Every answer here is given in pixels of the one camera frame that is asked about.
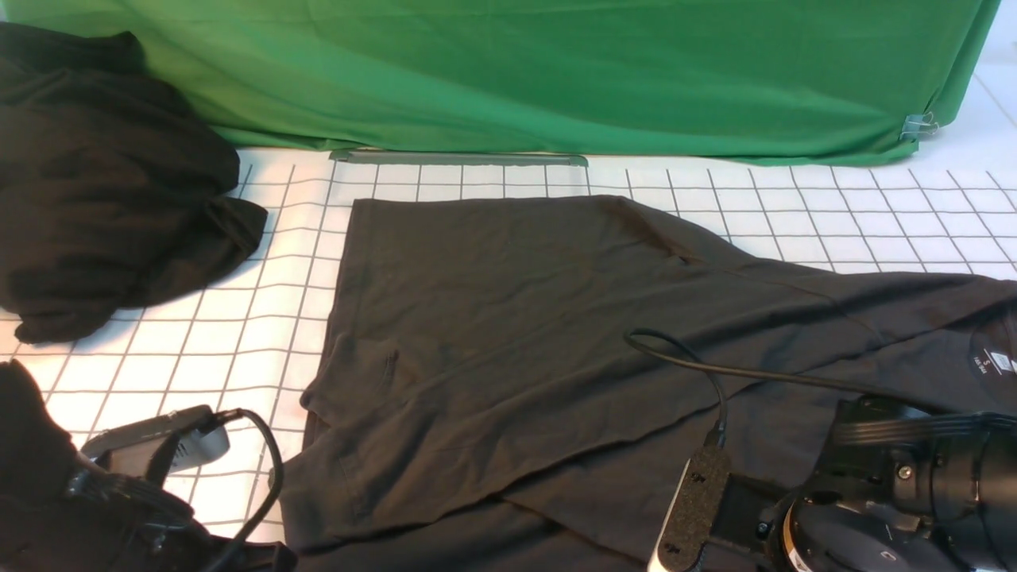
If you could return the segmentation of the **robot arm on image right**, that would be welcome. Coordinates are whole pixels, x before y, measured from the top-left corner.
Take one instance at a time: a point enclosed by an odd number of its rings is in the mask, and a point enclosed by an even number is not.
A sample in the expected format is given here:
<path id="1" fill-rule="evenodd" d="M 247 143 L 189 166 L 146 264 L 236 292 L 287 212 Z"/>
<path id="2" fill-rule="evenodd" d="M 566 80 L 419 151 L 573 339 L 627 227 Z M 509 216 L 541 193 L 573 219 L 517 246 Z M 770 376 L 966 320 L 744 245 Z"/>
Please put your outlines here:
<path id="1" fill-rule="evenodd" d="M 774 571 L 1013 571 L 1015 417 L 842 400 L 767 541 Z"/>

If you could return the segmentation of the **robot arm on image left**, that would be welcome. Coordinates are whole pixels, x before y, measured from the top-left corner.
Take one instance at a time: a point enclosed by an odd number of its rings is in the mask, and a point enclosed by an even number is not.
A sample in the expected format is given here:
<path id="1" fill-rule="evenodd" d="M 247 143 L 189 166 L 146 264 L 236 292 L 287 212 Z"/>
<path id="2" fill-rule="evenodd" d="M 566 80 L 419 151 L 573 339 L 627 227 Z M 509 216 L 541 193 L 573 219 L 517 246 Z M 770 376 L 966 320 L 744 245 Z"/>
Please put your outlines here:
<path id="1" fill-rule="evenodd" d="M 231 537 L 213 535 L 170 493 L 168 475 L 219 460 L 226 425 L 257 427 L 273 460 L 261 507 Z M 248 409 L 201 404 L 103 431 L 77 448 L 52 419 L 19 361 L 2 365 L 2 569 L 4 571 L 293 571 L 284 544 L 250 536 L 279 499 L 284 463 L 268 424 Z"/>

